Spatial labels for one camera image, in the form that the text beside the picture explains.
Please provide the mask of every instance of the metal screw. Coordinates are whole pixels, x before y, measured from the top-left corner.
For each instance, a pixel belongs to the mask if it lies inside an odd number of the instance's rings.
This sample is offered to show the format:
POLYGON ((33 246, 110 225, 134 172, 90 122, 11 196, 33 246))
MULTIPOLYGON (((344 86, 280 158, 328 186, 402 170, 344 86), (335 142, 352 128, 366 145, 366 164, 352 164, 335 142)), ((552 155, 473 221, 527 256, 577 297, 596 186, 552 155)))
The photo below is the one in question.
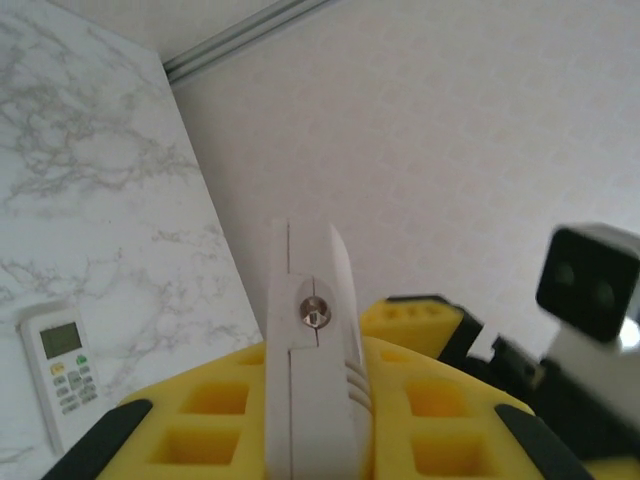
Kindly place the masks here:
POLYGON ((300 304, 300 318, 305 325, 319 329, 331 320, 331 309, 323 298, 313 295, 300 304))

